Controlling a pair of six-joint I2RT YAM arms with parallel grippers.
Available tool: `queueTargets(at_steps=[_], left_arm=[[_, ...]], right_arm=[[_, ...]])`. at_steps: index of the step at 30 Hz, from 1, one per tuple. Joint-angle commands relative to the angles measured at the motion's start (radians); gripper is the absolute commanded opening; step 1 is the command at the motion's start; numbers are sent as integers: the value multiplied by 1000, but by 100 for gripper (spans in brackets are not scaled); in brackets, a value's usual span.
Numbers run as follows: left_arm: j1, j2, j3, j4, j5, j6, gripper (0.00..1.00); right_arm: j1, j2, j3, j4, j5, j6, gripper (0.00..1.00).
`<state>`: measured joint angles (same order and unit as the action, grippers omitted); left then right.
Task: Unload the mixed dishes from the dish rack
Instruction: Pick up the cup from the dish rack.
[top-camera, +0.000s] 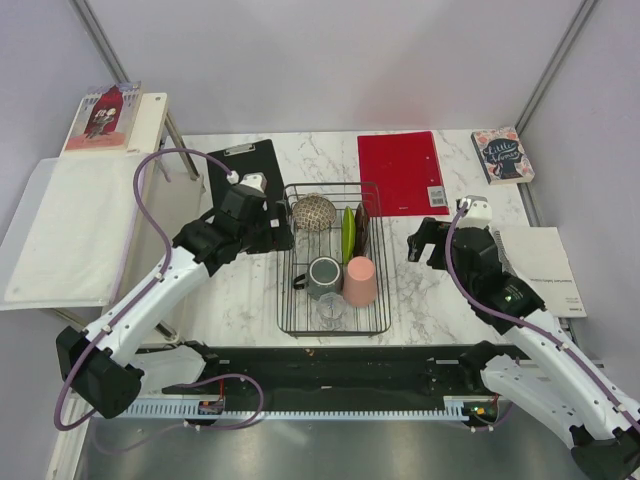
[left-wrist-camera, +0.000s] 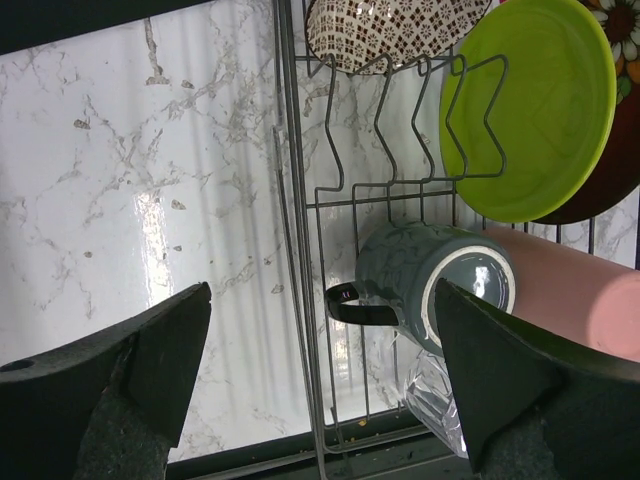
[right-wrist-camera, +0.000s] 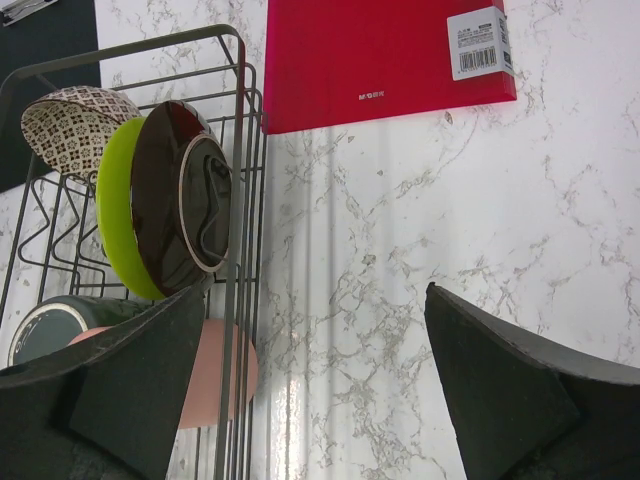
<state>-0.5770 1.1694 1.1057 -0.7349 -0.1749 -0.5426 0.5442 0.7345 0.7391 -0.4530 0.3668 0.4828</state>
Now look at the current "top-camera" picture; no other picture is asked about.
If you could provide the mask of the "grey ceramic mug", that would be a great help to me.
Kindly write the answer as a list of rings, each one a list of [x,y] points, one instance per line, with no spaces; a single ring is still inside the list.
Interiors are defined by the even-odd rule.
[[[342,266],[330,256],[313,259],[306,271],[298,275],[292,282],[294,290],[305,290],[314,300],[325,294],[340,294],[343,287]]]

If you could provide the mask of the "pink plastic cup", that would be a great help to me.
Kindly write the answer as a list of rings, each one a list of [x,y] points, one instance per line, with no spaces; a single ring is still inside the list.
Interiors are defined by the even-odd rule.
[[[343,297],[353,307],[362,308],[377,296],[376,270],[367,257],[357,256],[349,261],[344,274]]]

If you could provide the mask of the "clear drinking glass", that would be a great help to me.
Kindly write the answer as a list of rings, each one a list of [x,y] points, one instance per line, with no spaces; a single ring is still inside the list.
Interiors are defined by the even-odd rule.
[[[327,330],[335,330],[341,326],[346,310],[347,303],[338,293],[323,294],[316,303],[321,325]]]

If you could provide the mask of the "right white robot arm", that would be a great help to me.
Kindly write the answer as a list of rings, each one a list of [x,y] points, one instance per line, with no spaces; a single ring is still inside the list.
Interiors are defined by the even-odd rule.
[[[487,227],[426,217],[407,239],[416,262],[445,270],[476,317],[523,352],[544,373],[539,380],[483,341],[467,353],[458,381],[467,392],[486,388],[551,430],[590,479],[639,476],[639,403],[617,387],[571,340],[542,298],[503,267]]]

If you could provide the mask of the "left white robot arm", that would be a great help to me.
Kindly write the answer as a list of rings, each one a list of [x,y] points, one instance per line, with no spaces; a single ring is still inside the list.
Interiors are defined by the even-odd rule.
[[[266,180],[246,175],[220,206],[186,224],[160,264],[106,314],[82,331],[65,328],[56,339],[64,390],[73,390],[102,417],[123,413],[142,392],[189,385],[208,393],[219,369],[193,348],[139,354],[147,335],[191,291],[238,254],[272,250]]]

